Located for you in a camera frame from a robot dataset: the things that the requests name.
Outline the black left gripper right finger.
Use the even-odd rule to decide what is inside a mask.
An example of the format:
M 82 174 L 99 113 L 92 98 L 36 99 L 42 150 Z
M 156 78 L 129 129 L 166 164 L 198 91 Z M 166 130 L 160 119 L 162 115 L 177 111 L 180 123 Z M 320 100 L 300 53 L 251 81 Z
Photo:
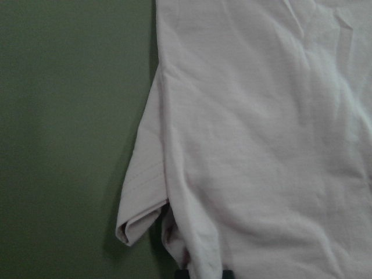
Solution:
M 234 272 L 232 270 L 223 270 L 222 279 L 234 279 Z

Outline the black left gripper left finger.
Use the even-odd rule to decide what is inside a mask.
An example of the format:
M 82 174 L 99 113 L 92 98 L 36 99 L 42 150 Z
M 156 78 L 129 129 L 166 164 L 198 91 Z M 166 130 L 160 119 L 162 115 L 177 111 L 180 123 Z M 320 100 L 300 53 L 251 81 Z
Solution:
M 189 279 L 189 271 L 187 269 L 178 269 L 174 272 L 174 279 Z

